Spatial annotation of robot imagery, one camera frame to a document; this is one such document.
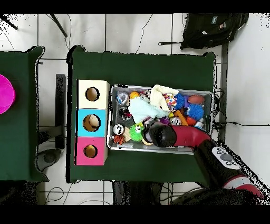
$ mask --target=yellow box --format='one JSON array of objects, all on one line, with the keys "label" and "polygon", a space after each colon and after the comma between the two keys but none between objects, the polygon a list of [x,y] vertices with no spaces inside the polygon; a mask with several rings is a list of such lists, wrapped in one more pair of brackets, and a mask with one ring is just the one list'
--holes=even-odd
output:
[{"label": "yellow box", "polygon": [[107,109],[110,84],[102,80],[78,80],[79,108]]}]

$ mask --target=pink box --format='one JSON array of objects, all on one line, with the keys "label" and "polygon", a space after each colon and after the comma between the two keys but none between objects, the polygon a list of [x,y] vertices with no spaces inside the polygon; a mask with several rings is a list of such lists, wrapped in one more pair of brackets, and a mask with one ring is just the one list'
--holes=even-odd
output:
[{"label": "pink box", "polygon": [[[84,149],[88,145],[95,147],[95,157],[87,157]],[[78,137],[77,157],[75,165],[103,166],[107,158],[108,148],[105,137]]]}]

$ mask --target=green plush toy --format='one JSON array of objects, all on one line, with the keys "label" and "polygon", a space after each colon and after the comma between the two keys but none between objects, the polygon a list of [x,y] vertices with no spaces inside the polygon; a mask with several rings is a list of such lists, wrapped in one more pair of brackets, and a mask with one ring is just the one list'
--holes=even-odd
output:
[{"label": "green plush toy", "polygon": [[144,126],[142,124],[134,124],[130,127],[129,134],[132,140],[139,142],[142,140],[142,131]]}]

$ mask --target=blue spiky ball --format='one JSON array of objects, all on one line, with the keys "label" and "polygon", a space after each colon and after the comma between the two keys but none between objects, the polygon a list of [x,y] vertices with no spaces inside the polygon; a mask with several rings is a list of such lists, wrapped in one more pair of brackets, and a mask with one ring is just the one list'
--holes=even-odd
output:
[{"label": "blue spiky ball", "polygon": [[200,120],[204,116],[204,109],[201,104],[190,104],[188,107],[188,116],[194,120]]},{"label": "blue spiky ball", "polygon": [[181,93],[177,93],[175,95],[175,98],[177,98],[176,100],[177,104],[174,106],[174,108],[175,110],[180,110],[185,104],[185,98]]}]

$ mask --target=light blue cloth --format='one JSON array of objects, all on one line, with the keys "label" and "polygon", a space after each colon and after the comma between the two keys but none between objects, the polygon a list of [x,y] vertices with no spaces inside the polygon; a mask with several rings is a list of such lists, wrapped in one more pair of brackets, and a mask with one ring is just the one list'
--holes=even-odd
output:
[{"label": "light blue cloth", "polygon": [[148,117],[155,119],[156,117],[161,118],[169,115],[168,112],[150,105],[139,97],[130,100],[129,113],[132,115],[135,123],[140,123]]}]

